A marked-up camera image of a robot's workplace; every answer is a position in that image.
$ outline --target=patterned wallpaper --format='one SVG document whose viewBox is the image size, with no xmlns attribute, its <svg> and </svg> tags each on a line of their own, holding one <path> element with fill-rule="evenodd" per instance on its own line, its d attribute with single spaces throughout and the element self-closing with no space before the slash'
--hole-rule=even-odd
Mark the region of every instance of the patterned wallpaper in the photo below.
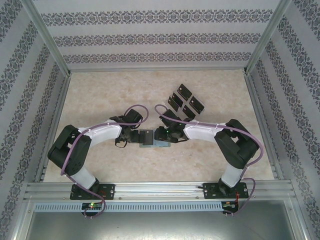
<svg viewBox="0 0 320 240">
<path fill-rule="evenodd" d="M 73 70 L 245 67 L 279 0 L 35 0 Z"/>
<path fill-rule="evenodd" d="M 0 240 L 33 182 L 66 80 L 18 0 L 0 0 Z"/>
<path fill-rule="evenodd" d="M 319 16 L 317 1 L 293 1 L 251 73 L 311 239 L 320 239 Z"/>
</svg>

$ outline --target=wall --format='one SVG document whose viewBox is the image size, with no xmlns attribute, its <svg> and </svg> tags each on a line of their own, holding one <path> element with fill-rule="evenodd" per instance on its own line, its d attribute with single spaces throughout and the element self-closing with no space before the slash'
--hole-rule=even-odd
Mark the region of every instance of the wall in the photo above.
<svg viewBox="0 0 320 240">
<path fill-rule="evenodd" d="M 0 0 L 0 240 L 44 154 L 66 81 L 18 0 Z"/>
<path fill-rule="evenodd" d="M 312 239 L 320 239 L 320 1 L 295 0 L 251 73 Z"/>
<path fill-rule="evenodd" d="M 71 71 L 246 66 L 279 0 L 35 0 Z"/>
</svg>

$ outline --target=damask pattern wall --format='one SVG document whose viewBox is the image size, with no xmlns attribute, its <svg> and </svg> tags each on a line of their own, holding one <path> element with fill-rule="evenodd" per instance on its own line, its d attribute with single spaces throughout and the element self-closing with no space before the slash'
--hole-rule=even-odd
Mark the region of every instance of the damask pattern wall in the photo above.
<svg viewBox="0 0 320 240">
<path fill-rule="evenodd" d="M 66 81 L 18 0 L 0 0 L 0 240 L 33 182 Z"/>
<path fill-rule="evenodd" d="M 320 239 L 320 1 L 294 0 L 251 73 L 311 239 Z"/>
<path fill-rule="evenodd" d="M 72 71 L 245 67 L 279 0 L 35 0 Z"/>
</svg>

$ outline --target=work surface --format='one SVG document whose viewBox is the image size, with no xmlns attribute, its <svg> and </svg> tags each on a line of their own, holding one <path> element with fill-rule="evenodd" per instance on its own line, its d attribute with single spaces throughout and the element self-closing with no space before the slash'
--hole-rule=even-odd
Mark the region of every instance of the work surface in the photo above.
<svg viewBox="0 0 320 240">
<path fill-rule="evenodd" d="M 262 141 L 241 70 L 73 73 L 56 137 L 66 125 L 79 128 L 100 124 L 123 115 L 134 104 L 145 105 L 150 111 L 140 129 L 163 126 L 154 106 L 165 104 L 181 83 L 205 105 L 196 120 L 226 123 L 237 119 Z M 135 109 L 146 116 L 143 108 Z M 108 140 L 89 150 L 85 166 L 101 182 L 217 181 L 227 161 L 216 143 L 202 140 L 161 148 L 139 148 L 138 144 L 118 148 L 114 140 Z M 49 161 L 44 181 L 68 182 L 60 171 Z M 266 154 L 246 176 L 274 179 Z"/>
</svg>

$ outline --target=beige marble floor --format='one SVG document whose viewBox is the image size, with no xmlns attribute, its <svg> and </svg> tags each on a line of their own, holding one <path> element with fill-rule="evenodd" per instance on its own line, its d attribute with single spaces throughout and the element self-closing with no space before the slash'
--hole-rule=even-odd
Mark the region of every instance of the beige marble floor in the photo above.
<svg viewBox="0 0 320 240">
<path fill-rule="evenodd" d="M 57 134 L 69 124 L 89 127 L 102 123 L 134 104 L 150 111 L 149 120 L 140 128 L 157 128 L 163 124 L 154 106 L 165 104 L 181 83 L 205 104 L 197 120 L 225 123 L 237 119 L 262 139 L 241 70 L 73 73 Z M 142 108 L 136 110 L 145 116 Z M 109 140 L 89 150 L 85 165 L 101 182 L 214 181 L 223 174 L 227 161 L 216 143 L 202 140 L 165 148 L 139 148 L 138 144 L 117 148 Z M 245 176 L 274 179 L 267 155 Z M 68 179 L 49 161 L 44 181 Z"/>
</svg>

